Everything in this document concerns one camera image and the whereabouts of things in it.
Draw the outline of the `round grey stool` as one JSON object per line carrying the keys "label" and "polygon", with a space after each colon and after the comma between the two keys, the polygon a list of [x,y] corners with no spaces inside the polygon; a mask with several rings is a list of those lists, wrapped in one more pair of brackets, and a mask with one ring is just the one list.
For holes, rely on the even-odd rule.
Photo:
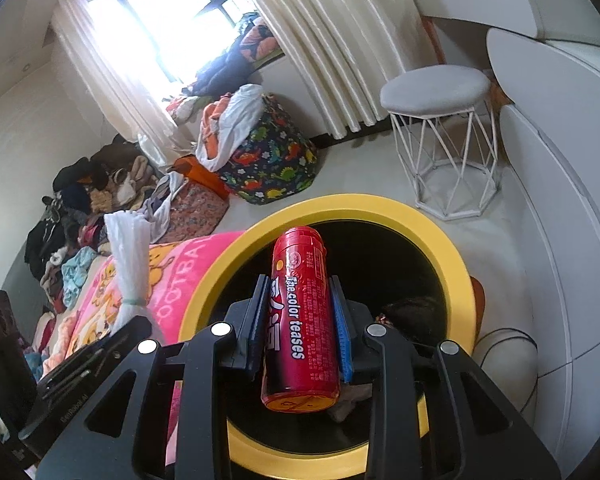
{"label": "round grey stool", "polygon": [[381,89],[415,205],[440,220],[481,216],[500,188],[490,90],[481,70],[448,64],[411,70]]}

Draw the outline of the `window with dark frame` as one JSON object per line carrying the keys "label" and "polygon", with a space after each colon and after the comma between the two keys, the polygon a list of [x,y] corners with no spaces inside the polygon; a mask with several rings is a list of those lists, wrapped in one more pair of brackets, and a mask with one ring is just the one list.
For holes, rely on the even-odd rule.
{"label": "window with dark frame", "polygon": [[86,0],[97,43],[156,96],[190,84],[238,36],[253,0]]}

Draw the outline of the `cream curtain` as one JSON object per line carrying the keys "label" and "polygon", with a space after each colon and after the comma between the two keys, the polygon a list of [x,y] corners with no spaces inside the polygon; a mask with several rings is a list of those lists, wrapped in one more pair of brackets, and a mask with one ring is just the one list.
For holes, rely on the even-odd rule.
{"label": "cream curtain", "polygon": [[80,81],[106,119],[159,168],[193,151],[194,139],[159,103],[158,64],[126,27],[117,3],[57,0],[53,31]]}
{"label": "cream curtain", "polygon": [[386,117],[386,82],[438,60],[415,0],[254,3],[336,139]]}

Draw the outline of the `dinosaur print laundry basket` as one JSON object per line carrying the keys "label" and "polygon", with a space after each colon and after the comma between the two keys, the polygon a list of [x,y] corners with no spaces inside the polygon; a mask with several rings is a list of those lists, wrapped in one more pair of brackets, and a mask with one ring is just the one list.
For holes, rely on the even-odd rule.
{"label": "dinosaur print laundry basket", "polygon": [[309,188],[318,173],[318,151],[276,96],[263,97],[264,111],[249,136],[220,169],[227,189],[265,205]]}

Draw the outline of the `pink cartoon blanket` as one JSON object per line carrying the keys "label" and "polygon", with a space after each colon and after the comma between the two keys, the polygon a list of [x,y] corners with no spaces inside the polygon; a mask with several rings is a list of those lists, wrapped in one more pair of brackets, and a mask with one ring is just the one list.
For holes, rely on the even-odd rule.
{"label": "pink cartoon blanket", "polygon": [[212,263],[242,233],[227,232],[151,245],[132,255],[132,278],[118,279],[118,258],[96,258],[76,305],[56,330],[57,340],[44,362],[44,376],[68,362],[88,344],[108,335],[123,300],[141,301],[165,346],[180,340],[189,300]]}

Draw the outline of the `left cream curtain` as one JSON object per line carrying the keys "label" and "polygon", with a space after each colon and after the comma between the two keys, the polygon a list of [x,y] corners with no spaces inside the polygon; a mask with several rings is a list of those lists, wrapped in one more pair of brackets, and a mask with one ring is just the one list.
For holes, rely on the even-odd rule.
{"label": "left cream curtain", "polygon": [[80,81],[106,119],[159,168],[193,151],[194,139],[159,103],[158,64],[126,27],[117,3],[57,0],[53,31]]}

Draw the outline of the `white foam net bundle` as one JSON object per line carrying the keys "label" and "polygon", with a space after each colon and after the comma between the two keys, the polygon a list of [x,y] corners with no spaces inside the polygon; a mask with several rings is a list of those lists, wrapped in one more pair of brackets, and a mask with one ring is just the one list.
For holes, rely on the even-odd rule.
{"label": "white foam net bundle", "polygon": [[135,211],[122,210],[104,217],[121,306],[111,333],[115,334],[137,315],[147,318],[151,338],[164,343],[161,328],[148,310],[149,300],[149,223]]}

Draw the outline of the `red candy tube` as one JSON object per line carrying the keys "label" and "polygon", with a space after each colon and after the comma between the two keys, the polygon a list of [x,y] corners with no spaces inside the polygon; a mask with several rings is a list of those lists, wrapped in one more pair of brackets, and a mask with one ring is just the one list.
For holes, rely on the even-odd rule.
{"label": "red candy tube", "polygon": [[261,400],[272,411],[315,413],[340,395],[337,332],[319,232],[297,226],[275,242]]}

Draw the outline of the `white curved chair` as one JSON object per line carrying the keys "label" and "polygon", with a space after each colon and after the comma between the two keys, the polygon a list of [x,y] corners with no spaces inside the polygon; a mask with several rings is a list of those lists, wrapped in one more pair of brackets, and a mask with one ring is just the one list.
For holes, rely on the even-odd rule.
{"label": "white curved chair", "polygon": [[600,47],[492,29],[539,343],[535,430],[564,476],[600,449]]}

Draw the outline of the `grey white clothes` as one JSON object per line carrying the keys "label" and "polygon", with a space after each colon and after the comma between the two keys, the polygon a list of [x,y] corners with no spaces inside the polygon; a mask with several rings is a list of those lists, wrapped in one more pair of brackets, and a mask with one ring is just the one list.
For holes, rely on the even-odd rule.
{"label": "grey white clothes", "polygon": [[186,177],[177,171],[170,171],[158,181],[154,192],[140,207],[138,212],[149,223],[151,244],[156,244],[169,229],[172,200],[186,184]]}

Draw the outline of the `right cream curtain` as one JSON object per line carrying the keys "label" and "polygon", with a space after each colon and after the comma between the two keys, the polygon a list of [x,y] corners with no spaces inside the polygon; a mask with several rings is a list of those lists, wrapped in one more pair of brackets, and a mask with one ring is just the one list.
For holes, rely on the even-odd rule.
{"label": "right cream curtain", "polygon": [[254,3],[336,139],[386,117],[386,82],[438,60],[415,0]]}

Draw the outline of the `clothes pile on bed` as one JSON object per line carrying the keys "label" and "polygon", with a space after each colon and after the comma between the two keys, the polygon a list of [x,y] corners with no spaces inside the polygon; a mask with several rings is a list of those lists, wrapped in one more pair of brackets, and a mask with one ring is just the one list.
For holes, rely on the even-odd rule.
{"label": "clothes pile on bed", "polygon": [[156,184],[148,157],[122,136],[59,170],[52,194],[42,198],[42,217],[24,244],[23,261],[33,277],[43,277],[59,249],[79,245],[79,230],[89,218],[139,204]]}

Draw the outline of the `light blue garment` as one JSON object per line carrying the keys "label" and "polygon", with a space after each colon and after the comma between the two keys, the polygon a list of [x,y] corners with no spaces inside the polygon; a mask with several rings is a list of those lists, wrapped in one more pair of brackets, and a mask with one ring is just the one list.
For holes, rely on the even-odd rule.
{"label": "light blue garment", "polygon": [[61,266],[62,302],[67,309],[73,309],[76,305],[88,270],[97,256],[93,248],[85,246]]}

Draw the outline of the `floral pink bag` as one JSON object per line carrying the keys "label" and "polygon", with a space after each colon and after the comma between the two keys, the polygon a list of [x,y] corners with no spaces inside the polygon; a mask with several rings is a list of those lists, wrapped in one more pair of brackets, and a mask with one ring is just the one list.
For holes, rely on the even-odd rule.
{"label": "floral pink bag", "polygon": [[174,197],[169,225],[158,243],[175,243],[210,235],[226,214],[228,200],[206,188],[189,182]]}

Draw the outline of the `yellow rimmed trash bin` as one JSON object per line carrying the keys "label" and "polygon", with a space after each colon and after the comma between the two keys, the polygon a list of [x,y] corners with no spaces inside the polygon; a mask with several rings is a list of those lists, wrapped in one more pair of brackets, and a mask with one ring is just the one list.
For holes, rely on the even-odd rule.
{"label": "yellow rimmed trash bin", "polygon": [[[425,301],[424,313],[402,333],[433,346],[452,339],[470,351],[476,308],[469,273],[445,232],[418,210],[368,194],[338,194],[294,204],[239,235],[198,284],[180,335],[193,337],[219,321],[231,304],[251,296],[261,274],[271,270],[279,235],[312,226],[326,247],[326,271],[339,278],[344,296],[386,314],[410,300]],[[366,466],[370,408],[353,405],[343,422],[327,412],[284,415],[267,410],[260,384],[237,379],[227,415],[232,475],[236,479],[345,479]]]}

